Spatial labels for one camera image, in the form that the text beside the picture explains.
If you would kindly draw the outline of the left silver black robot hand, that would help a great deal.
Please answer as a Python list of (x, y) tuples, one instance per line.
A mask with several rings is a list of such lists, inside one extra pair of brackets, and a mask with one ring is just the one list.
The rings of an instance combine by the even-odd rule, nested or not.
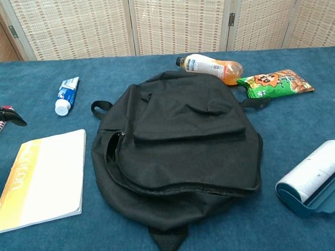
[(16, 113), (12, 106), (0, 106), (0, 132), (8, 122), (20, 127), (27, 125), (27, 122)]

